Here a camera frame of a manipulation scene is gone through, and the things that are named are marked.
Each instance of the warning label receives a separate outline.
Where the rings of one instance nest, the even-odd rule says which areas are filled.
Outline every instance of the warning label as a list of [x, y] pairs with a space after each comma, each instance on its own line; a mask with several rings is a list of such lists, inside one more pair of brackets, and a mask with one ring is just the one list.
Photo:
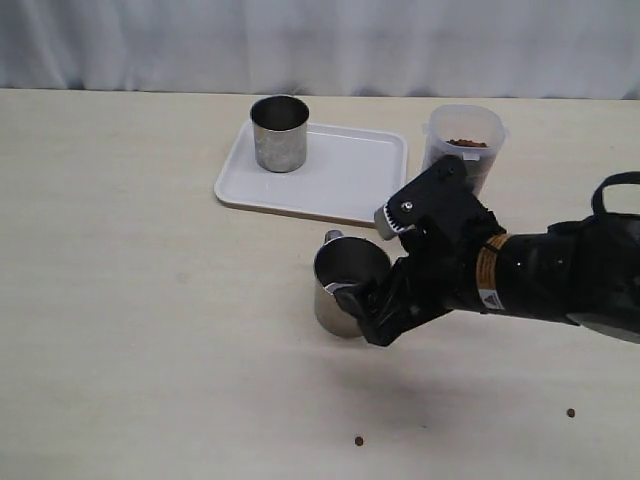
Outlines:
[[[487, 242], [495, 250], [500, 250], [509, 239], [509, 234], [492, 237]], [[488, 248], [482, 248], [476, 261], [476, 286], [478, 294], [485, 307], [492, 310], [504, 310], [504, 306], [498, 296], [496, 285], [496, 263], [498, 254]]]

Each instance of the clear plastic container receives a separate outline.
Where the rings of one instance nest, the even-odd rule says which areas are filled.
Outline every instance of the clear plastic container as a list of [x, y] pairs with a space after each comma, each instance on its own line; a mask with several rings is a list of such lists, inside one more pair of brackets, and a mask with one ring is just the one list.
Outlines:
[[[436, 108], [424, 125], [427, 146], [422, 170], [445, 155], [464, 160], [468, 182], [477, 196], [507, 137], [500, 117], [477, 105], [443, 105]], [[460, 146], [449, 142], [486, 146]]]

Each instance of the white tray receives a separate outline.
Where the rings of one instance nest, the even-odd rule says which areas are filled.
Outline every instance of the white tray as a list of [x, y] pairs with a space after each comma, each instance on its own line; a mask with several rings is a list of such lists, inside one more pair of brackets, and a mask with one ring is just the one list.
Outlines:
[[216, 197], [229, 206], [372, 224], [406, 181], [407, 142], [394, 133], [311, 123], [307, 150], [294, 172], [264, 170], [248, 120], [218, 176]]

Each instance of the brown food pellet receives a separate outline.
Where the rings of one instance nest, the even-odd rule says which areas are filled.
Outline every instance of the brown food pellet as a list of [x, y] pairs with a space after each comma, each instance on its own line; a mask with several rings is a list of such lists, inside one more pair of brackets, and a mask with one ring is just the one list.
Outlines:
[[480, 147], [487, 148], [487, 144], [485, 142], [474, 142], [473, 140], [464, 140], [459, 138], [458, 140], [449, 140], [447, 142], [449, 145], [455, 145], [456, 147]]

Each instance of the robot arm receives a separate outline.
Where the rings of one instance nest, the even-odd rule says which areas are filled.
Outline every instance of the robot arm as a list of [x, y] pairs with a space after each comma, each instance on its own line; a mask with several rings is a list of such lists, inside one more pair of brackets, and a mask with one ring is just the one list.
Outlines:
[[401, 334], [453, 310], [570, 325], [640, 343], [640, 216], [607, 212], [610, 185], [640, 184], [640, 172], [607, 178], [593, 215], [509, 234], [471, 193], [454, 156], [397, 192], [375, 214], [382, 238], [398, 236], [407, 256], [380, 283], [335, 292], [369, 343]]

